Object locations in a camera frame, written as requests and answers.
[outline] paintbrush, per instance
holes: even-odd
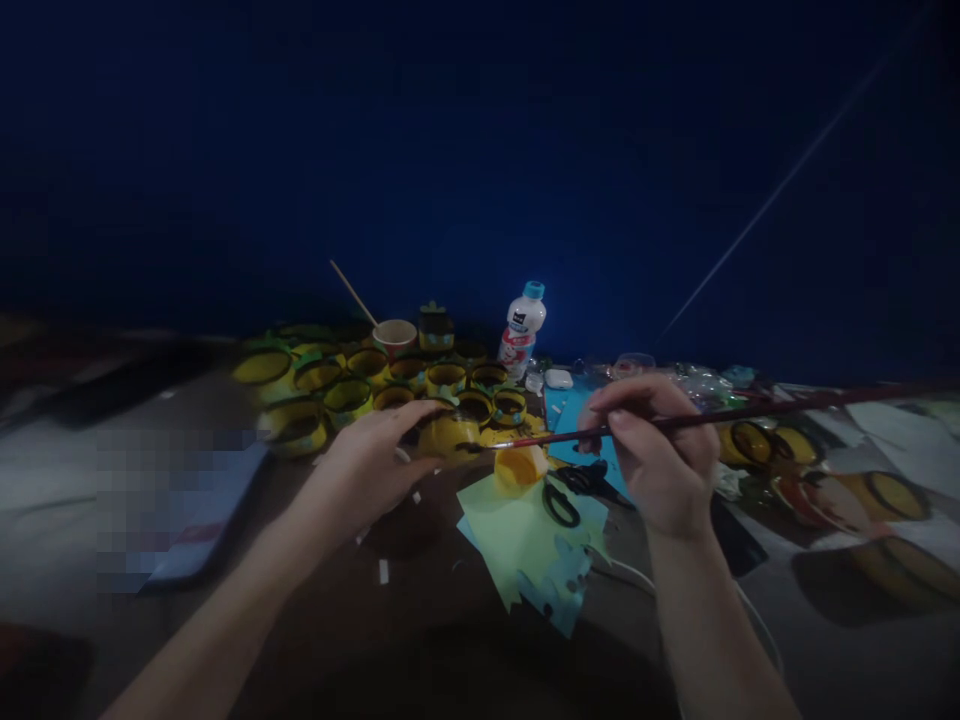
[[[915,397],[917,395],[928,395],[930,393],[957,389],[960,389],[960,379],[907,383],[904,385],[884,385],[878,388],[848,390],[842,394],[834,392],[817,393],[803,400],[754,405],[737,410],[709,413],[707,415],[678,415],[669,418],[654,418],[649,422],[658,430],[668,432],[681,428],[696,427],[697,425],[709,425],[712,423],[730,422],[732,420],[747,420],[750,418],[767,417],[768,415],[786,415],[787,413],[797,412],[799,410],[826,410],[828,408],[843,407],[844,405],[853,405],[861,402],[894,400],[897,398]],[[609,427],[602,426],[591,428],[590,430],[578,430],[577,432],[547,435],[539,438],[521,438],[520,440],[490,445],[487,449],[504,450],[506,448],[527,447],[529,445],[549,445],[555,442],[585,440],[586,438],[606,437],[612,434],[613,431],[610,430]]]

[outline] white paper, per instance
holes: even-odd
[[[960,444],[943,423],[884,403],[847,411],[905,478],[960,500]]]

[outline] blue cap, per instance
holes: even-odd
[[[533,300],[539,300],[543,297],[543,283],[531,280],[527,283],[526,287],[523,288],[523,294]]]

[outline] left hand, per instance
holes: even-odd
[[[440,405],[418,400],[371,412],[340,431],[316,470],[281,517],[297,552],[323,554],[372,525],[443,463],[402,463],[394,454],[401,436]],[[312,558],[314,563],[322,557]]]

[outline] white cable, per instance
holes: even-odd
[[[619,568],[623,568],[624,570],[631,572],[637,577],[639,577],[640,579],[642,579],[643,582],[647,585],[647,587],[639,588],[639,589],[649,593],[653,597],[657,596],[657,586],[654,584],[653,580],[651,580],[649,577],[647,577],[642,572],[637,570],[635,567],[632,567],[631,565],[627,565],[626,563],[620,562],[619,560],[614,560],[612,558],[610,559],[610,564],[616,565]],[[737,593],[740,595],[740,599],[743,601],[744,606],[746,606],[747,611],[751,615],[753,615],[754,619],[756,620],[756,624],[760,627],[760,629],[763,631],[763,634],[766,636],[767,641],[770,644],[770,648],[771,650],[773,650],[773,664],[776,666],[777,672],[780,673],[780,676],[783,677],[783,656],[780,654],[780,648],[777,646],[777,641],[773,639],[773,633],[770,632],[770,628],[767,627],[767,624],[763,621],[763,618],[760,617],[760,613],[757,612],[757,609],[753,606],[753,603],[750,602],[750,599],[743,592],[743,589],[740,587],[740,584],[737,582],[734,582],[733,586],[737,588]]]

